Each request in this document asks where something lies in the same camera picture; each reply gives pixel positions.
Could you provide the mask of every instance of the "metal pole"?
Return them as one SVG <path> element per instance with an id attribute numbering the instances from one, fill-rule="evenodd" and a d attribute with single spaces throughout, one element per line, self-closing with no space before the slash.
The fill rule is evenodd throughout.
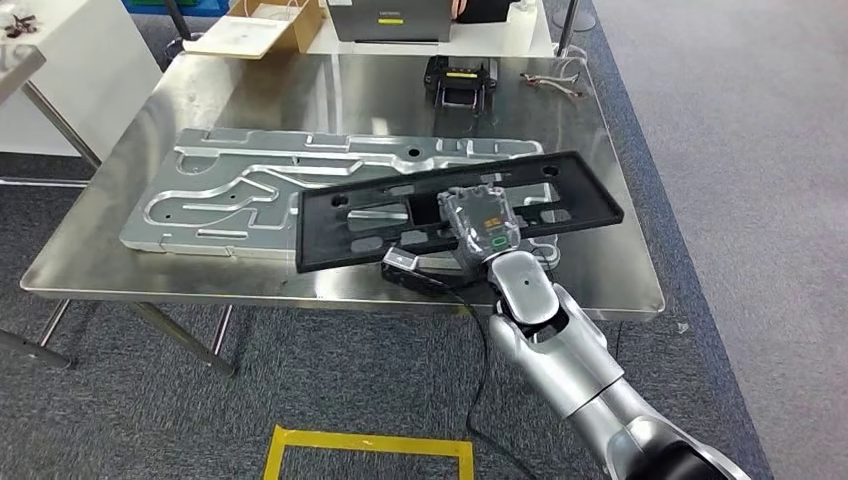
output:
<path id="1" fill-rule="evenodd" d="M 0 345 L 25 353 L 32 358 L 42 360 L 54 367 L 69 368 L 73 365 L 73 362 L 69 358 L 63 357 L 53 350 L 40 347 L 19 335 L 15 335 L 14 333 L 7 332 L 5 330 L 0 330 Z"/>
<path id="2" fill-rule="evenodd" d="M 571 35 L 574 33 L 574 18 L 577 16 L 578 3 L 580 3 L 580 0 L 571 0 L 568 2 L 568 9 L 565 11 L 565 20 L 562 22 L 562 34 L 559 36 L 557 58 L 562 57 L 562 53 L 571 44 Z"/>
<path id="3" fill-rule="evenodd" d="M 192 337 L 191 334 L 179 326 L 177 322 L 171 320 L 170 317 L 162 313 L 155 305 L 147 302 L 130 303 L 130 307 L 136 311 L 141 318 L 147 320 L 153 327 L 162 333 L 170 336 L 182 345 L 186 350 L 195 354 L 201 361 L 215 368 L 220 373 L 231 377 L 235 374 L 235 370 L 227 362 L 221 360 L 220 357 L 213 354 L 202 343 Z"/>
<path id="4" fill-rule="evenodd" d="M 88 180 L 0 177 L 0 185 L 11 187 L 85 188 L 88 186 Z"/>
<path id="5" fill-rule="evenodd" d="M 59 133 L 62 134 L 65 139 L 71 144 L 72 147 L 76 149 L 80 153 L 83 159 L 85 159 L 88 163 L 91 164 L 94 168 L 99 168 L 103 163 L 97 157 L 97 154 L 88 146 L 87 143 L 79 136 L 74 127 L 72 127 L 67 120 L 59 114 L 59 112 L 53 108 L 53 105 L 47 101 L 44 95 L 41 94 L 41 91 L 38 90 L 38 87 L 33 85 L 33 83 L 27 82 L 24 86 L 21 87 L 21 91 L 29 98 L 29 100 L 50 120 L 50 123 L 59 130 Z"/>
<path id="6" fill-rule="evenodd" d="M 44 333 L 41 334 L 41 341 L 38 343 L 42 347 L 46 347 L 47 343 L 50 342 L 50 337 L 53 336 L 53 333 L 56 332 L 56 327 L 59 326 L 59 322 L 62 320 L 62 317 L 65 315 L 65 312 L 68 310 L 68 305 L 71 304 L 70 300 L 62 300 L 59 302 L 59 305 L 56 305 L 56 308 L 53 309 L 53 313 L 50 314 L 50 318 L 47 320 L 47 326 L 44 328 Z"/>
<path id="7" fill-rule="evenodd" d="M 215 337 L 212 339 L 212 353 L 214 355 L 221 353 L 221 346 L 224 345 L 224 334 L 227 333 L 227 326 L 230 324 L 230 315 L 232 313 L 232 305 L 227 305 L 224 307 L 224 311 L 221 312 L 221 319 L 218 320 L 218 326 L 215 328 Z"/>
<path id="8" fill-rule="evenodd" d="M 185 17 L 180 11 L 180 6 L 176 0 L 165 0 L 165 8 L 168 10 L 168 15 L 174 21 L 174 26 L 177 27 L 177 32 L 183 40 L 191 41 L 191 30 L 188 29 L 188 24 L 185 23 Z"/>

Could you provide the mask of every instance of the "metal table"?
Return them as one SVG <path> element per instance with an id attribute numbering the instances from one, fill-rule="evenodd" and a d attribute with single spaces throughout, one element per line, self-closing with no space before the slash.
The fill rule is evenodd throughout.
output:
<path id="1" fill-rule="evenodd" d="M 625 211 L 621 225 L 561 236 L 556 279 L 595 319 L 647 319 L 661 312 L 663 294 L 585 67 L 569 67 L 581 70 L 576 89 L 587 93 L 574 101 L 555 89 L 529 87 L 519 76 L 556 75 L 562 60 L 502 59 L 491 111 L 475 120 L 467 110 L 433 108 L 422 84 L 426 62 L 364 55 L 261 61 L 179 56 L 21 286 L 50 298 L 122 302 L 455 309 L 449 298 L 424 297 L 383 281 L 377 265 L 298 275 L 287 261 L 142 253 L 126 248 L 118 234 L 187 127 L 516 138 L 536 140 L 547 152 L 580 151 Z M 485 286 L 467 296 L 475 305 L 491 302 Z M 149 303 L 137 308 L 207 363 L 220 362 L 217 352 Z M 221 325 L 218 330 L 223 334 Z"/>

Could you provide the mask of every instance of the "yellow label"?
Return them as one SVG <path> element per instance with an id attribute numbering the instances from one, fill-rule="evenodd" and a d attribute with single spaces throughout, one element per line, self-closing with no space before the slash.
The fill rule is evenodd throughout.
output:
<path id="1" fill-rule="evenodd" d="M 455 77 L 455 78 L 477 78 L 476 73 L 462 73 L 462 72 L 448 72 L 445 74 L 446 77 Z"/>

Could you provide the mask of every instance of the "white panel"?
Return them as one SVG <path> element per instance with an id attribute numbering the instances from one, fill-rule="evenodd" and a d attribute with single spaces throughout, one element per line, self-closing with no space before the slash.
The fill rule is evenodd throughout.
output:
<path id="1" fill-rule="evenodd" d="M 0 152 L 79 157 L 21 91 L 0 105 Z"/>
<path id="2" fill-rule="evenodd" d="M 19 43 L 47 63 L 32 78 L 47 100 L 105 160 L 161 77 L 117 0 L 31 0 L 41 30 Z"/>

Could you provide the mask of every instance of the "gray device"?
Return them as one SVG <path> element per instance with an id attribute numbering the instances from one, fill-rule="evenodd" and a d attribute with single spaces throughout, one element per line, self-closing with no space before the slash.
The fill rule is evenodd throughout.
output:
<path id="1" fill-rule="evenodd" d="M 451 0 L 328 0 L 343 42 L 447 42 Z"/>

